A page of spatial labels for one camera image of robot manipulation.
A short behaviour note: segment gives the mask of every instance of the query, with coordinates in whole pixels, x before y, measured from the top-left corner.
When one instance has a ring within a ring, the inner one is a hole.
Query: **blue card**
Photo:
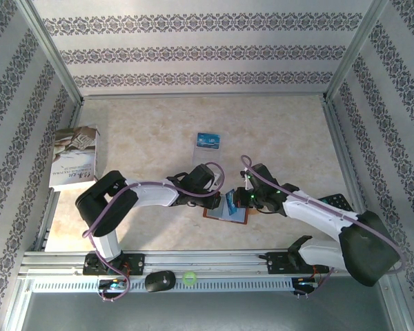
[[[213,148],[214,150],[218,150],[220,140],[221,137],[218,134],[198,133],[198,137],[196,139],[196,146],[204,148]]]
[[[233,203],[233,195],[235,193],[235,189],[231,190],[230,192],[226,193],[226,200],[227,200],[227,207],[228,207],[228,214],[233,215],[237,212],[237,208]]]

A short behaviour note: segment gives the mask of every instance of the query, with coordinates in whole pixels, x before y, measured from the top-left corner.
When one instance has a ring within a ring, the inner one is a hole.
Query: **cable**
[[[223,184],[224,184],[224,181],[225,181],[225,179],[226,179],[226,174],[225,174],[225,172],[224,172],[224,169],[218,164],[218,163],[216,163],[216,162],[207,162],[207,163],[205,163],[206,164],[206,166],[208,166],[208,165],[210,165],[210,164],[213,164],[214,166],[216,166],[216,167],[218,167],[218,169],[219,169],[219,171],[221,172],[221,174],[222,174],[222,176],[221,176],[221,182],[220,182],[220,184],[218,185],[218,187],[217,187],[217,189],[216,190],[214,190],[214,191],[212,191],[212,192],[210,192],[210,193],[207,193],[207,194],[197,194],[197,193],[193,193],[193,192],[189,192],[189,191],[186,191],[186,190],[184,190],[184,189],[182,189],[182,188],[177,188],[177,187],[175,187],[175,186],[173,186],[173,185],[170,185],[170,184],[165,184],[165,183],[162,183],[162,182],[158,182],[158,181],[144,181],[144,182],[141,182],[141,183],[133,183],[133,184],[130,184],[130,185],[127,185],[126,187],[124,187],[124,188],[122,188],[116,195],[114,195],[114,197],[112,198],[112,200],[110,200],[110,202],[108,203],[108,205],[103,209],[103,211],[101,212],[101,214],[97,217],[97,219],[95,220],[95,222],[85,231],[85,232],[83,232],[83,234],[82,234],[82,237],[83,238],[89,238],[89,240],[90,240],[90,243],[92,244],[92,246],[93,246],[93,248],[95,249],[95,254],[97,255],[97,257],[98,257],[98,259],[106,266],[106,267],[108,267],[108,268],[110,268],[111,270],[113,270],[114,272],[116,272],[117,274],[120,274],[121,276],[124,276],[125,278],[126,278],[126,288],[124,289],[124,291],[122,292],[122,293],[120,293],[119,295],[117,295],[116,297],[114,297],[114,298],[111,298],[111,299],[109,299],[109,298],[106,298],[105,296],[104,296],[104,293],[106,292],[105,290],[103,290],[103,292],[101,293],[101,298],[104,300],[104,301],[115,301],[115,300],[118,300],[118,299],[120,299],[120,298],[122,298],[128,291],[129,291],[129,289],[130,289],[130,279],[129,279],[129,277],[124,273],[124,272],[122,272],[121,270],[118,270],[118,269],[116,269],[115,267],[113,267],[112,265],[110,265],[107,261],[106,261],[106,259],[101,255],[101,253],[98,251],[98,249],[97,249],[97,247],[96,247],[96,245],[95,245],[95,242],[93,241],[93,238],[92,238],[92,232],[97,228],[97,226],[98,226],[98,224],[101,222],[101,220],[104,218],[104,215],[106,215],[106,213],[108,212],[108,210],[110,209],[110,207],[115,203],[115,201],[125,192],[125,191],[127,191],[127,190],[129,190],[129,189],[131,189],[131,188],[136,188],[137,186],[141,186],[141,185],[155,185],[155,186],[162,186],[162,187],[165,187],[165,188],[170,188],[170,189],[172,189],[172,190],[176,190],[176,191],[179,191],[179,192],[182,192],[182,193],[184,193],[184,194],[187,194],[187,195],[190,195],[190,196],[192,196],[192,197],[198,197],[198,198],[206,198],[206,197],[211,197],[212,195],[215,195],[215,194],[217,194],[220,190],[221,190],[221,188],[222,188],[222,186],[223,186]]]
[[[314,291],[312,291],[311,293],[307,293],[303,290],[298,290],[295,288],[294,292],[298,292],[301,293],[302,295],[305,295],[305,297],[307,298],[307,300],[309,299],[308,297],[310,297],[311,295],[314,295],[322,286],[325,285],[325,283],[330,279],[331,274],[334,272],[334,268],[331,268],[330,271],[328,271],[328,274],[326,274],[325,278],[320,280],[319,283],[317,284],[317,287],[315,288]]]
[[[319,270],[316,268],[316,266],[314,265],[313,266],[313,275],[310,277],[310,278],[313,278],[313,277],[315,277],[316,278],[316,275],[319,275],[319,281],[317,282],[317,283],[320,283],[321,281],[322,281],[322,275],[320,274],[320,272],[319,272]]]
[[[367,226],[367,225],[365,225],[363,223],[360,223],[357,219],[354,219],[352,217],[345,216],[341,212],[337,212],[336,210],[333,210],[333,209],[331,209],[329,207],[326,207],[323,203],[320,204],[320,203],[318,203],[316,201],[308,200],[307,198],[304,198],[304,197],[301,197],[301,196],[299,196],[297,194],[294,194],[293,192],[290,192],[290,191],[286,190],[285,188],[283,188],[283,187],[281,187],[279,185],[276,185],[276,184],[272,183],[271,181],[268,181],[267,179],[263,178],[263,176],[261,176],[260,174],[258,174],[257,172],[255,172],[251,168],[252,161],[251,161],[251,158],[249,156],[242,155],[241,156],[241,162],[245,165],[245,167],[248,169],[248,171],[250,171],[254,176],[256,176],[258,179],[260,179],[261,181],[263,181],[265,184],[268,184],[268,185],[276,188],[277,190],[282,191],[283,193],[285,193],[287,195],[291,195],[292,197],[294,197],[294,198],[296,198],[296,199],[298,199],[298,200],[300,200],[302,202],[309,203],[309,204],[311,204],[311,205],[313,205],[315,207],[318,207],[319,209],[321,209],[321,210],[323,210],[325,212],[329,212],[330,214],[333,214],[336,217],[340,217],[341,219],[345,219],[345,220],[347,220],[347,221],[349,221],[351,223],[354,223],[355,225],[363,228],[366,231],[369,231],[370,233],[374,234],[376,237],[378,237],[379,239],[383,240],[385,243],[387,243],[388,245],[390,245],[392,247],[392,249],[394,249],[396,251],[396,253],[399,254],[400,262],[402,264],[397,269],[389,270],[386,274],[397,274],[398,272],[401,272],[406,267],[406,258],[404,256],[402,250],[400,249],[400,247],[397,246],[395,243],[393,243],[393,241],[391,241],[390,239],[386,238],[382,233],[380,233],[380,232],[378,232],[378,231],[370,228],[369,226]],[[329,274],[331,274],[331,273],[328,273],[327,274],[327,276],[325,277],[325,279],[322,281],[322,285],[326,282],[327,277],[329,277]]]
[[[256,209],[258,212],[260,212],[261,214],[267,214],[267,215],[270,215],[270,214],[277,214],[278,212],[264,212],[264,211],[262,211],[262,210],[260,210],[260,209]]]
[[[101,253],[98,251],[94,239],[92,236],[89,236],[89,240],[90,243],[92,244],[93,248],[95,249],[95,254],[98,256],[98,259],[109,269],[113,270],[114,272],[116,272],[117,274],[120,274],[121,276],[124,276],[124,278],[126,279],[126,288],[124,289],[123,292],[121,292],[120,294],[118,294],[116,297],[114,298],[106,298],[104,296],[104,293],[106,293],[106,290],[103,290],[103,292],[101,293],[100,297],[103,299],[103,301],[115,301],[118,300],[122,297],[124,297],[126,295],[127,292],[129,292],[130,289],[130,277],[125,274],[124,272],[122,272],[121,270],[116,269],[115,267],[113,267],[112,265],[110,265],[105,258],[102,257]]]

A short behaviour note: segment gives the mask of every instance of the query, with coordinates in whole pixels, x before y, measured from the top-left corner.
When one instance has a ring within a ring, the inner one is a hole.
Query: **striped wallpaper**
[[[371,0],[34,0],[83,95],[324,92]]]
[[[0,327],[46,209],[55,130],[75,104],[13,0],[0,0]]]
[[[408,259],[414,320],[414,1],[390,1],[334,98],[365,204]]]

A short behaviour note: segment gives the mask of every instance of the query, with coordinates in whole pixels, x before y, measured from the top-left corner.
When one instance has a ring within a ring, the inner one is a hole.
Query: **computer mouse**
[[[172,289],[177,283],[175,274],[171,271],[158,271],[148,274],[145,281],[147,292],[160,292]]]

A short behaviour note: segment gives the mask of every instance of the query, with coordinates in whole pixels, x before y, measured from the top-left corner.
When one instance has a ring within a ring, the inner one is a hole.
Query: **white arm segment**
[[[137,183],[137,181],[132,180],[127,180],[126,182],[127,185]],[[167,179],[160,182],[173,186],[172,182]],[[134,207],[144,207],[145,205],[163,205],[167,207],[172,205],[178,197],[176,190],[157,185],[141,185],[131,190],[137,193],[138,196],[138,201]],[[121,248],[119,247],[115,230],[106,236],[93,237],[93,239],[98,251],[107,261],[111,261],[121,254]]]
[[[171,181],[163,179],[159,181],[163,184],[171,185]],[[127,180],[127,185],[138,183],[138,181]],[[170,206],[175,202],[179,193],[172,188],[165,188],[163,186],[157,185],[141,185],[136,188],[132,188],[132,191],[137,193],[138,201],[135,204],[135,207],[144,207],[145,205],[163,205],[165,207]]]
[[[93,237],[93,240],[95,247],[107,262],[112,261],[115,257],[121,254],[121,248],[119,247],[117,233],[115,230],[108,233],[106,236]]]
[[[308,265],[327,265],[346,270],[340,244],[336,241],[310,239],[299,249],[300,256]]]
[[[333,209],[334,211],[341,212],[342,214],[357,219],[355,212],[347,212],[346,210],[338,209],[331,205],[327,205],[317,199],[314,199],[307,195],[303,191],[294,192],[296,195],[307,198],[309,201],[316,201],[319,204],[324,205],[327,208]],[[299,199],[289,195],[287,200],[283,203],[285,213],[288,217],[293,219],[299,219],[305,223],[314,226],[315,228],[326,233],[328,236],[333,238],[339,243],[339,233],[343,227],[349,227],[352,223],[336,217],[335,215],[329,214],[328,212],[317,208],[307,202],[300,201]]]

